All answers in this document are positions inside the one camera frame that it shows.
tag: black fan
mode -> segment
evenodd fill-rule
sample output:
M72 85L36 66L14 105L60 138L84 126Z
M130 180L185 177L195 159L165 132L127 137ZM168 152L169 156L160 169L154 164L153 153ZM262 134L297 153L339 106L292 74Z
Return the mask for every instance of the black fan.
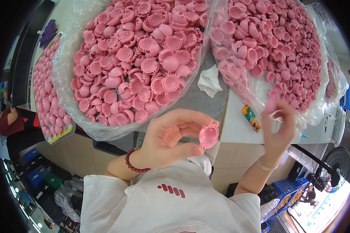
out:
M333 149L324 159L324 163L331 167L329 169L319 166L316 175L324 183L327 193L334 193L345 182L350 171L349 152L344 147Z

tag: red bead bracelet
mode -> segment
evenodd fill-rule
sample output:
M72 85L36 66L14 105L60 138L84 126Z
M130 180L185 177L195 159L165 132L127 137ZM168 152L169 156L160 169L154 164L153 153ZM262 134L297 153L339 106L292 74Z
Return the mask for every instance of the red bead bracelet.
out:
M129 150L127 153L126 153L126 164L128 166L128 168L130 168L132 171L134 172L138 172L138 173L144 173L144 172L147 172L147 171L150 171L151 169L150 168L145 168L145 169L137 169L135 167L133 167L131 164L130 164L130 155L135 151L135 148Z

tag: red shirt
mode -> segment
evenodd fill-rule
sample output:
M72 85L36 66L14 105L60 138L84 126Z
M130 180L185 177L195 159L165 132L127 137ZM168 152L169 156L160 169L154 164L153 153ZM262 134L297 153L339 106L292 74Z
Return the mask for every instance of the red shirt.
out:
M17 119L11 124L8 125L8 114L10 113L10 108L6 108L1 117L0 117L0 135L7 137L24 129L23 127L23 118L21 111L18 112Z

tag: sleeve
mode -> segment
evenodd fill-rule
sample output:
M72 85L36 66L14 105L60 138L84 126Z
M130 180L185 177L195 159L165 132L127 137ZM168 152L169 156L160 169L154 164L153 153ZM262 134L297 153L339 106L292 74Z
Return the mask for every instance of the sleeve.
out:
M0 135L7 137L9 136L8 134L8 129L9 129L9 125L8 125L8 109L5 109L0 117Z
M80 232L107 232L126 204L126 182L117 177L84 177Z
M259 208L261 199L258 195L253 193L240 193L229 199L246 214L256 227L257 232L261 232L261 210Z

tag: white tissue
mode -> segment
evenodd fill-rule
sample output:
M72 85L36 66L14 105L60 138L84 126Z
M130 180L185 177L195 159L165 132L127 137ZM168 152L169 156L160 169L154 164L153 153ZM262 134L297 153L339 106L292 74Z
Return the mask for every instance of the white tissue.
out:
M219 86L219 70L214 64L213 67L211 67L208 70L203 70L200 74L199 81L197 83L197 86L201 91L205 91L208 96L211 98L214 98L215 93L218 91L223 91L223 89Z

